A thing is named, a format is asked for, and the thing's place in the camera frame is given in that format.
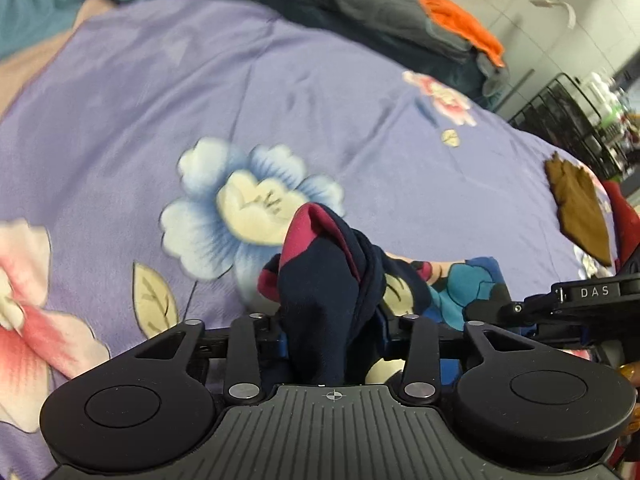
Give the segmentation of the dark teal bed cover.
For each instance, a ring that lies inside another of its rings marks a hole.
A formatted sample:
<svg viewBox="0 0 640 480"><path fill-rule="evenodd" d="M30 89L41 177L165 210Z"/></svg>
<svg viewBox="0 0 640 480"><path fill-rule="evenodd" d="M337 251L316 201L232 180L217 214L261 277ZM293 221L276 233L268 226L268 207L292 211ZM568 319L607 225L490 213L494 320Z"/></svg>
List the dark teal bed cover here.
<svg viewBox="0 0 640 480"><path fill-rule="evenodd" d="M358 42L378 54L404 66L407 70L430 75L454 88L474 103L493 110L499 96L485 96L485 75L474 58L459 63L439 53L427 50L411 41L386 32L370 29L341 11L327 8L319 0L248 0L269 6L287 20L310 28L329 30L334 34Z"/></svg>

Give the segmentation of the brown folded garment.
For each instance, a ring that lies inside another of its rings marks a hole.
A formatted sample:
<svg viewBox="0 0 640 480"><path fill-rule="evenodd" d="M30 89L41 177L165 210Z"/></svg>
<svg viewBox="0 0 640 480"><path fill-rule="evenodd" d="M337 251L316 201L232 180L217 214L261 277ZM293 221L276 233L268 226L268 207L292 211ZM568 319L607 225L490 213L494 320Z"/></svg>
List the brown folded garment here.
<svg viewBox="0 0 640 480"><path fill-rule="evenodd" d="M544 172L561 232L598 263L612 266L608 227L590 172L558 152L544 162Z"/></svg>

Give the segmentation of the navy Mickey Mouse sweatshirt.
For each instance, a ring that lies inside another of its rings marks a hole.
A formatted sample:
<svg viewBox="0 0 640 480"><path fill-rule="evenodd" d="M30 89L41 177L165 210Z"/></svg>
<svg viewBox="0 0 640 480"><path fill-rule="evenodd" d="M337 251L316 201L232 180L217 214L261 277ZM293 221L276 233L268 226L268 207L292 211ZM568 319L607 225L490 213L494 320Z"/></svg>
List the navy Mickey Mouse sweatshirt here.
<svg viewBox="0 0 640 480"><path fill-rule="evenodd" d="M460 332L468 307L505 307L512 298L496 259L436 263L386 254L329 207L294 214L281 251L260 272L258 292L278 304L288 384L358 384L390 341L383 306Z"/></svg>

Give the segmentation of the purple floral bed sheet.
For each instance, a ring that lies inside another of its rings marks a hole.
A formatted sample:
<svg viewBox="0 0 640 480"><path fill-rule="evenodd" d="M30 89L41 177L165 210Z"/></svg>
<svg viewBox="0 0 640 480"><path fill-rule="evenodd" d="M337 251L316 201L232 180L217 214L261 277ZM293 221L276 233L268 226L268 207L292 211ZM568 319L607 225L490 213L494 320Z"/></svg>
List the purple floral bed sheet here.
<svg viewBox="0 0 640 480"><path fill-rule="evenodd" d="M1 121L1 474L54 463L47 395L186 318L228 325L295 211L521 299L602 272L560 231L555 148L436 78L242 0L82 25Z"/></svg>

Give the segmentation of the orange towel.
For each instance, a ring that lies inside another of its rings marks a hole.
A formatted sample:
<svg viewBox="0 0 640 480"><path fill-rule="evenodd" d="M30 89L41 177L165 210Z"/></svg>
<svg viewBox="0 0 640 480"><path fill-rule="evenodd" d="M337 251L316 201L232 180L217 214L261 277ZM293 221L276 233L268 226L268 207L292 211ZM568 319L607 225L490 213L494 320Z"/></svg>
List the orange towel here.
<svg viewBox="0 0 640 480"><path fill-rule="evenodd" d="M473 14L451 0L418 0L418 3L434 24L483 52L496 67L506 66L502 43Z"/></svg>

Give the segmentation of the red garment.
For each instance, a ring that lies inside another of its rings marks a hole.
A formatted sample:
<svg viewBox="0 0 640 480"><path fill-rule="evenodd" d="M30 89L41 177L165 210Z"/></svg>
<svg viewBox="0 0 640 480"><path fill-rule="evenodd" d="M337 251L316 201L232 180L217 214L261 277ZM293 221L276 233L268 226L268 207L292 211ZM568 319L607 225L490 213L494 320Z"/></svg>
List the red garment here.
<svg viewBox="0 0 640 480"><path fill-rule="evenodd" d="M612 208L617 247L615 265L616 270L620 271L626 263L631 262L634 266L634 262L639 261L639 258L634 255L639 247L639 216L625 200L617 182L604 181L602 185L608 194Z"/></svg>

